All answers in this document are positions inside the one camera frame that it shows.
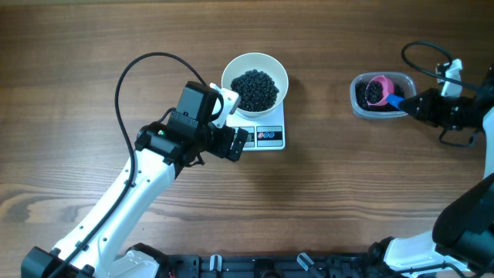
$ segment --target pink scoop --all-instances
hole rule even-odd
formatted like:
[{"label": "pink scoop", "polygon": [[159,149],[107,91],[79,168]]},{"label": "pink scoop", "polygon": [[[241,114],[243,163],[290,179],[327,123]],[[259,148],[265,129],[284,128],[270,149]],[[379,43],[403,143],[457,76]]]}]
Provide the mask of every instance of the pink scoop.
[{"label": "pink scoop", "polygon": [[379,82],[383,86],[383,99],[380,100],[378,103],[372,104],[370,102],[367,102],[367,104],[369,104],[370,106],[384,106],[384,105],[386,105],[387,104],[387,100],[386,100],[387,96],[389,96],[390,94],[394,94],[393,81],[386,78],[386,76],[376,76],[369,82],[369,84],[371,84],[372,81]]}]

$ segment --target wood grain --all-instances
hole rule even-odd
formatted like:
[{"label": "wood grain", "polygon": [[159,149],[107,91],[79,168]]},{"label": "wood grain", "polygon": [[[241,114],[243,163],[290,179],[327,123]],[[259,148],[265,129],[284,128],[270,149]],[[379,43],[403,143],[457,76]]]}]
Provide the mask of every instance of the wood grain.
[{"label": "wood grain", "polygon": [[[216,0],[215,2],[240,2],[242,0]],[[80,4],[121,4],[121,3],[155,3],[155,2],[210,2],[210,0],[0,0],[0,6],[22,5],[80,5]]]},{"label": "wood grain", "polygon": [[[0,276],[18,276],[33,246],[50,249],[120,172],[128,154],[114,87],[132,59],[153,51],[184,58],[215,83],[240,54],[276,57],[289,73],[287,148],[244,153],[237,163],[206,154],[204,167],[183,171],[153,203],[126,246],[355,252],[430,229],[482,179],[484,137],[455,149],[439,144],[440,130],[407,117],[356,118],[349,85],[389,70],[409,74],[419,92],[435,86],[400,59],[417,39],[461,57],[463,80],[479,83],[494,61],[492,8],[446,0],[0,8]],[[442,61],[426,49],[411,55],[429,68]],[[175,106],[193,79],[169,59],[136,65],[120,98],[130,136]]]}]

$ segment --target black beans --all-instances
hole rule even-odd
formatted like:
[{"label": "black beans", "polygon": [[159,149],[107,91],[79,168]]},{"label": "black beans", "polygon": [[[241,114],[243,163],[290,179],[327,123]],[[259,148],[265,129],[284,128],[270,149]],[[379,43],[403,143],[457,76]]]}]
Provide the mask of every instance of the black beans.
[{"label": "black beans", "polygon": [[397,97],[404,97],[404,91],[400,85],[397,84],[394,85],[394,95]]},{"label": "black beans", "polygon": [[360,81],[357,85],[355,85],[355,94],[357,95],[358,106],[365,111],[369,111],[369,104],[367,104],[367,101],[365,100],[365,88],[367,88],[368,84],[368,82]]},{"label": "black beans", "polygon": [[376,104],[383,99],[383,86],[376,81],[372,81],[365,90],[365,99],[372,104]]},{"label": "black beans", "polygon": [[259,72],[257,69],[250,70],[232,81],[232,91],[237,92],[242,98],[239,108],[259,112],[268,110],[276,102],[276,94],[279,92],[271,77]]}]

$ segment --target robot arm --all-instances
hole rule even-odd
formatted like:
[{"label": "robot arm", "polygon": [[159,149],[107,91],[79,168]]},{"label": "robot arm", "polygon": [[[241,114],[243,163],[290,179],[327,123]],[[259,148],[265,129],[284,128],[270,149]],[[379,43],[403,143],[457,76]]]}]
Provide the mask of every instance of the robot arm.
[{"label": "robot arm", "polygon": [[[71,273],[95,277],[122,277],[126,276],[125,273],[153,276],[149,274],[156,273],[156,264],[143,260],[139,267],[129,271],[129,264],[123,265],[114,259],[149,205],[171,186],[181,170],[204,164],[201,152],[208,151],[231,161],[240,158],[248,133],[239,129],[235,136],[235,129],[225,126],[226,116],[235,112],[239,102],[237,93],[219,89],[213,83],[209,88],[189,82],[166,125],[153,122],[140,130],[135,141],[134,183],[104,225],[82,246],[82,252],[69,261],[70,266],[61,276],[70,276]],[[127,183],[130,169],[129,159],[91,212],[55,244],[50,254],[35,247],[22,262],[22,276],[43,277],[68,259],[115,203]]]},{"label": "robot arm", "polygon": [[[456,59],[450,69],[445,71],[442,66],[442,70],[436,70],[436,73],[442,71],[446,77],[460,80],[458,71],[461,68],[461,61]],[[461,90],[459,85],[446,82],[441,93],[439,90],[429,89],[416,97],[397,103],[398,108],[416,120],[433,127],[444,128],[439,137],[443,144],[470,147],[479,131],[485,132],[487,141],[484,179],[450,204],[438,217],[433,230],[408,239],[391,239],[376,243],[381,245],[381,248],[383,245],[386,248],[382,258],[385,265],[404,276],[417,277],[425,273],[450,270],[451,268],[444,267],[444,263],[456,266],[461,271],[476,271],[477,276],[494,270],[494,108],[492,108],[494,74],[492,67],[474,99],[460,97],[458,89]],[[461,131],[465,127],[475,129],[469,144],[460,145],[443,141],[446,132]]]}]

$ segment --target kitchen scale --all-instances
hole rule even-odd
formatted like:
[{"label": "kitchen scale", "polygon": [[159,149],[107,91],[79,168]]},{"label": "kitchen scale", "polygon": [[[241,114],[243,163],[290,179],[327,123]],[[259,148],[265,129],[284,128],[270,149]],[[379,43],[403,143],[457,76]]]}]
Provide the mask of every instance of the kitchen scale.
[{"label": "kitchen scale", "polygon": [[249,132],[243,151],[275,151],[285,148],[285,114],[283,102],[273,111],[258,117],[247,117],[236,111],[228,115],[226,124]]}]

